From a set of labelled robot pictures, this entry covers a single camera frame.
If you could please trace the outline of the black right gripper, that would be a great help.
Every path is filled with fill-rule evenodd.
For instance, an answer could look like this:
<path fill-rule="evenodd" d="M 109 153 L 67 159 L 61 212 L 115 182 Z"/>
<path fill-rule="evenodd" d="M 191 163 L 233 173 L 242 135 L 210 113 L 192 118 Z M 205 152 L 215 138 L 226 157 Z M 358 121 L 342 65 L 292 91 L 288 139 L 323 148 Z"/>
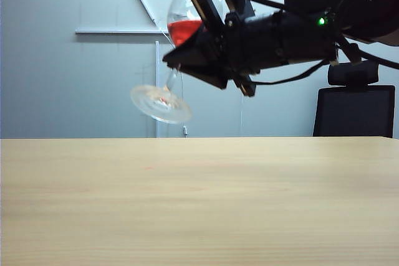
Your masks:
<path fill-rule="evenodd" d="M 213 0 L 191 2 L 208 31 L 222 31 L 223 22 Z M 328 19 L 320 12 L 299 16 L 276 11 L 270 16 L 242 20 L 229 13 L 225 23 L 221 54 L 214 36 L 208 31 L 197 30 L 165 54 L 162 61 L 171 69 L 221 90 L 227 87 L 230 78 L 244 96 L 252 97 L 257 83 L 250 76 L 263 69 L 311 61 L 318 61 L 323 66 L 337 59 Z"/>

